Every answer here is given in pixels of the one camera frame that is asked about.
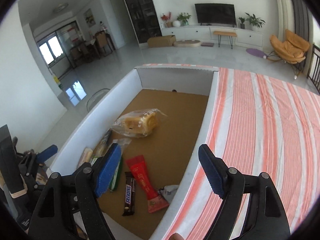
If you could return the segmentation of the person's right hand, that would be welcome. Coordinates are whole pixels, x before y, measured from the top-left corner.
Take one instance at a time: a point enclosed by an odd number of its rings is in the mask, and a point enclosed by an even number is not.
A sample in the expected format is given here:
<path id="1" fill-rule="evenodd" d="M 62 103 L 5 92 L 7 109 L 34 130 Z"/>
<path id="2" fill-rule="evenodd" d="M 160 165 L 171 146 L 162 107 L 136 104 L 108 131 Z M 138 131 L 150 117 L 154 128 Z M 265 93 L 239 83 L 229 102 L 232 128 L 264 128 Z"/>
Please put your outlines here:
<path id="1" fill-rule="evenodd" d="M 176 232 L 169 237 L 169 240 L 184 240 L 184 238 Z"/>

